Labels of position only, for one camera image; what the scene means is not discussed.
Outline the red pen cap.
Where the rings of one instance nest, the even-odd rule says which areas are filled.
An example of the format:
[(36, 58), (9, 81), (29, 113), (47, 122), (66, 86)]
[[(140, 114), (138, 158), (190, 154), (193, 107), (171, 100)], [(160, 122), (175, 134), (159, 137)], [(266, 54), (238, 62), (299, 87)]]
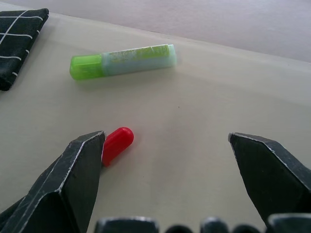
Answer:
[(103, 146), (102, 165), (108, 167), (133, 141), (134, 133), (127, 127), (120, 127), (109, 134)]

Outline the green capped glue stick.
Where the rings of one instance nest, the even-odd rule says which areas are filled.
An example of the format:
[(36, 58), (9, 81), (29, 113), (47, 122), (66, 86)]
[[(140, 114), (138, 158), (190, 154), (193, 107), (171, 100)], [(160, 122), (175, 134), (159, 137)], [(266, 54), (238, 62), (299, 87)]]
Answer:
[(74, 80), (109, 77), (175, 66), (173, 44), (73, 56), (69, 73)]

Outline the black grid-pattern pouch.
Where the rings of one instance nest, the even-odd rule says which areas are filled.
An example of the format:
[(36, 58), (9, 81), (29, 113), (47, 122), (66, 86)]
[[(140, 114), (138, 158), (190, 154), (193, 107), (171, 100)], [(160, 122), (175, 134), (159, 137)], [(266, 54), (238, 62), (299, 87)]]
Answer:
[(47, 8), (0, 12), (0, 91), (15, 83), (48, 17)]

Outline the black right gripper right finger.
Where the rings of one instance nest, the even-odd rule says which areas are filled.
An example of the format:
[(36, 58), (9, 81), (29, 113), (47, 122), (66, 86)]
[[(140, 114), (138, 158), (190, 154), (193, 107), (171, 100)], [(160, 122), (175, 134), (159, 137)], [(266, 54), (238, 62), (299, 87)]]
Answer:
[(228, 141), (266, 233), (311, 233), (311, 169), (277, 141), (244, 133)]

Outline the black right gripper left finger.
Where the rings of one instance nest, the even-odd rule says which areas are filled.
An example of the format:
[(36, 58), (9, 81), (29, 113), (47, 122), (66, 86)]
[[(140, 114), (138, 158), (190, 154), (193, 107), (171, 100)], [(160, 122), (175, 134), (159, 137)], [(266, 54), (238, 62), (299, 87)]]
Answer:
[(28, 194), (7, 209), (0, 233), (86, 233), (97, 197), (105, 132), (71, 141), (37, 178)]

